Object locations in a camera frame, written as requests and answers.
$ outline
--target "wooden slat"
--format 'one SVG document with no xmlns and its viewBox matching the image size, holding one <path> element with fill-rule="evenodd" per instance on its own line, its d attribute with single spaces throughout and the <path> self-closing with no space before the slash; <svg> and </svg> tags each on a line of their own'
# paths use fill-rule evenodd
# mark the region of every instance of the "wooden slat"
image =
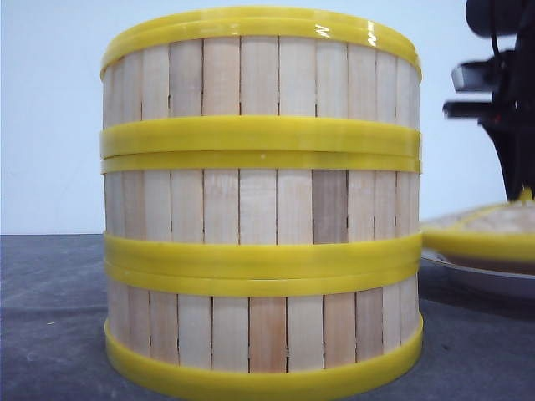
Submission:
<svg viewBox="0 0 535 401">
<path fill-rule="evenodd" d="M 178 364 L 178 316 L 176 294 L 150 291 L 150 355 Z"/>
<path fill-rule="evenodd" d="M 169 115 L 169 46 L 143 50 L 142 119 L 163 119 Z"/>
<path fill-rule="evenodd" d="M 123 173 L 104 176 L 106 193 L 106 231 L 114 236 L 125 235 Z M 128 287 L 108 277 L 108 319 L 110 332 L 123 344 L 129 342 Z"/>
<path fill-rule="evenodd" d="M 104 128 L 124 120 L 124 82 L 126 61 L 107 69 L 104 76 Z M 106 230 L 115 236 L 125 235 L 125 208 L 123 173 L 104 175 Z M 128 287 L 108 278 L 108 305 L 111 333 L 123 344 L 129 344 L 130 321 Z"/>
<path fill-rule="evenodd" d="M 136 240 L 145 239 L 145 191 L 143 171 L 125 171 L 125 236 Z M 130 349 L 149 355 L 149 292 L 142 288 L 129 287 Z"/>
<path fill-rule="evenodd" d="M 171 241 L 171 180 L 168 170 L 145 171 L 145 225 L 148 241 Z M 150 291 L 150 355 L 178 363 L 176 294 Z"/>
<path fill-rule="evenodd" d="M 171 117 L 201 115 L 202 40 L 170 46 Z M 202 170 L 171 172 L 172 237 L 177 242 L 204 241 Z M 178 295 L 180 364 L 211 367 L 211 297 Z"/>
<path fill-rule="evenodd" d="M 211 366 L 211 298 L 180 295 L 178 308 L 180 364 L 209 369 Z"/>
<path fill-rule="evenodd" d="M 395 282 L 383 287 L 383 351 L 387 353 L 400 345 L 400 284 Z"/>
<path fill-rule="evenodd" d="M 240 112 L 240 39 L 204 40 L 202 113 Z"/>
<path fill-rule="evenodd" d="M 108 128 L 110 126 L 110 120 L 113 119 L 112 113 L 112 101 L 113 101 L 113 77 L 114 77 L 114 65 L 110 65 L 104 73 L 104 79 L 102 80 L 102 128 Z"/>
<path fill-rule="evenodd" d="M 145 118 L 141 115 L 141 103 L 145 101 L 143 91 L 145 81 L 145 57 L 143 64 L 140 65 L 141 56 L 131 59 L 129 66 L 129 74 L 135 78 L 142 79 L 128 82 L 124 78 L 123 82 L 124 103 L 123 115 L 124 120 L 135 121 L 139 118 Z M 123 173 L 123 188 L 125 191 L 125 236 L 139 240 L 146 239 L 146 223 L 145 223 L 145 179 L 143 171 L 126 171 Z M 144 288 L 129 287 L 128 289 L 128 303 L 129 303 L 129 320 L 130 320 L 130 349 L 143 355 L 150 355 L 150 308 L 149 308 L 149 292 Z"/>
<path fill-rule="evenodd" d="M 240 243 L 277 242 L 276 193 L 273 170 L 242 170 L 240 176 Z M 250 299 L 250 371 L 286 371 L 286 299 Z"/>
<path fill-rule="evenodd" d="M 108 319 L 110 332 L 124 345 L 129 344 L 128 287 L 108 277 Z"/>
<path fill-rule="evenodd" d="M 141 121 L 143 52 L 127 54 L 124 58 L 124 63 L 123 122 Z"/>
<path fill-rule="evenodd" d="M 239 94 L 240 39 L 205 39 L 203 115 L 239 114 Z M 238 171 L 205 170 L 204 194 L 205 242 L 237 243 Z M 214 369 L 247 370 L 247 315 L 246 298 L 213 298 Z"/>
<path fill-rule="evenodd" d="M 204 219 L 206 243 L 238 243 L 238 175 L 236 170 L 205 174 Z M 246 372 L 248 300 L 213 298 L 212 367 Z"/>
<path fill-rule="evenodd" d="M 348 241 L 348 187 L 346 170 L 313 172 L 314 243 Z"/>
<path fill-rule="evenodd" d="M 349 117 L 377 120 L 377 52 L 373 48 L 348 45 Z"/>
<path fill-rule="evenodd" d="M 278 38 L 243 37 L 241 53 L 242 114 L 278 113 Z M 240 241 L 277 242 L 277 175 L 275 170 L 240 172 Z M 286 371 L 286 301 L 251 298 L 250 358 L 252 372 Z"/>
<path fill-rule="evenodd" d="M 316 44 L 308 38 L 279 39 L 280 115 L 316 113 Z M 310 244 L 311 170 L 279 170 L 277 176 L 279 244 Z M 322 368 L 323 297 L 288 297 L 288 371 Z"/>
<path fill-rule="evenodd" d="M 201 115 L 202 39 L 172 43 L 169 59 L 171 117 Z"/>
<path fill-rule="evenodd" d="M 396 56 L 377 52 L 377 120 L 381 123 L 395 123 L 396 66 Z"/>
<path fill-rule="evenodd" d="M 251 307 L 255 311 L 250 316 L 250 365 L 251 373 L 286 371 L 286 298 L 258 297 L 251 298 Z"/>
<path fill-rule="evenodd" d="M 403 99 L 397 89 L 404 83 L 404 77 L 398 77 L 396 69 L 395 56 L 377 53 L 377 119 L 381 122 L 406 123 L 406 110 L 397 108 Z M 406 206 L 401 205 L 407 192 L 403 186 L 406 174 L 378 171 L 375 175 L 375 239 L 392 238 L 407 229 Z M 399 191 L 396 191 L 397 184 L 400 184 Z M 382 301 L 383 352 L 387 353 L 400 345 L 400 284 L 384 287 Z"/>
<path fill-rule="evenodd" d="M 358 291 L 357 361 L 365 361 L 383 353 L 383 288 Z"/>
<path fill-rule="evenodd" d="M 111 70 L 113 76 L 111 78 L 111 94 L 109 96 L 110 106 L 108 108 L 108 115 L 106 116 L 106 127 L 111 125 L 121 124 L 124 122 L 123 104 L 125 102 L 124 97 L 124 84 L 123 77 L 125 75 L 125 62 L 119 61 L 113 66 Z"/>
<path fill-rule="evenodd" d="M 348 48 L 345 43 L 318 41 L 317 115 L 348 118 Z M 347 242 L 348 186 L 346 170 L 313 172 L 313 239 L 316 244 Z M 324 298 L 325 367 L 354 362 L 354 293 Z"/>
<path fill-rule="evenodd" d="M 401 343 L 407 341 L 416 329 L 415 299 L 417 299 L 416 275 L 400 283 Z"/>
<path fill-rule="evenodd" d="M 169 115 L 169 46 L 143 50 L 142 119 Z M 147 170 L 145 180 L 145 227 L 147 241 L 171 241 L 171 173 Z M 176 294 L 149 291 L 150 355 L 178 363 Z"/>
<path fill-rule="evenodd" d="M 396 123 L 418 129 L 419 82 L 415 69 L 397 59 Z M 396 236 L 418 231 L 417 173 L 398 172 L 396 183 Z M 406 341 L 418 324 L 418 282 L 416 275 L 399 284 L 400 340 Z"/>
</svg>

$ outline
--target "yellow plastic hoop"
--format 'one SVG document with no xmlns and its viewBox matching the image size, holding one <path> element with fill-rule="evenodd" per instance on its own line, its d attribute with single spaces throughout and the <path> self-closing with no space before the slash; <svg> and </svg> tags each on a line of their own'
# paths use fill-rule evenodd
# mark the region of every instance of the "yellow plastic hoop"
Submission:
<svg viewBox="0 0 535 401">
<path fill-rule="evenodd" d="M 173 168 L 420 171 L 420 133 L 351 119 L 205 116 L 102 131 L 103 172 Z"/>
<path fill-rule="evenodd" d="M 104 236 L 106 273 L 151 290 L 285 297 L 383 287 L 418 271 L 420 234 L 324 245 L 212 245 Z"/>
<path fill-rule="evenodd" d="M 387 354 L 337 368 L 296 373 L 228 373 L 163 363 L 130 351 L 104 325 L 113 367 L 129 380 L 194 401 L 324 401 L 363 393 L 398 378 L 418 360 L 423 321 L 406 343 Z"/>
<path fill-rule="evenodd" d="M 124 57 L 151 46 L 199 38 L 294 36 L 336 40 L 402 57 L 421 77 L 414 45 L 391 28 L 365 18 L 310 8 L 229 7 L 173 14 L 141 23 L 115 37 L 104 54 L 100 76 Z"/>
<path fill-rule="evenodd" d="M 532 191 L 527 188 L 517 202 L 533 203 L 532 199 Z M 469 221 L 510 205 L 503 203 L 481 208 L 441 229 L 423 226 L 423 246 L 450 256 L 474 257 L 490 261 L 535 262 L 535 233 L 463 230 Z"/>
</svg>

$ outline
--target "white wall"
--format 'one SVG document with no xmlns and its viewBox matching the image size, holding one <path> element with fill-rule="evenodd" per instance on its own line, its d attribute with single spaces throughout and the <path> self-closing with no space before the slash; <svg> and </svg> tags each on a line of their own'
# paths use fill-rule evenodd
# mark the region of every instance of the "white wall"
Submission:
<svg viewBox="0 0 535 401">
<path fill-rule="evenodd" d="M 99 175 L 100 58 L 117 34 L 146 19 L 243 1 L 2 1 L 2 233 L 86 233 L 104 228 Z M 256 4 L 273 0 L 255 1 Z M 421 214 L 505 199 L 491 141 L 472 120 L 445 120 L 451 68 L 487 58 L 463 1 L 278 1 L 328 8 L 389 25 L 421 57 L 424 175 Z"/>
</svg>

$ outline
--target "wooden bucket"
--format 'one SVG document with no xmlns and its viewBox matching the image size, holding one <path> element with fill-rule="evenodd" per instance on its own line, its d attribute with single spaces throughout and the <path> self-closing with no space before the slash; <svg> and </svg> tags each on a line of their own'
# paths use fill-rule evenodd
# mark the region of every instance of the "wooden bucket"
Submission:
<svg viewBox="0 0 535 401">
<path fill-rule="evenodd" d="M 420 353 L 414 47 L 371 21 L 215 8 L 104 56 L 106 323 L 189 399 L 331 399 Z"/>
</svg>

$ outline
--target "gray tabletop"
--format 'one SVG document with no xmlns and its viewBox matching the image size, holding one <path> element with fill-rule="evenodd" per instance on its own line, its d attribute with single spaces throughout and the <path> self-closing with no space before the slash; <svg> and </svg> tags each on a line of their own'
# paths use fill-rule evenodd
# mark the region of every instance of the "gray tabletop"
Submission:
<svg viewBox="0 0 535 401">
<path fill-rule="evenodd" d="M 167 400 L 104 353 L 102 236 L 2 236 L 2 399 Z M 535 305 L 450 285 L 423 263 L 424 348 L 403 377 L 349 399 L 535 399 Z"/>
</svg>

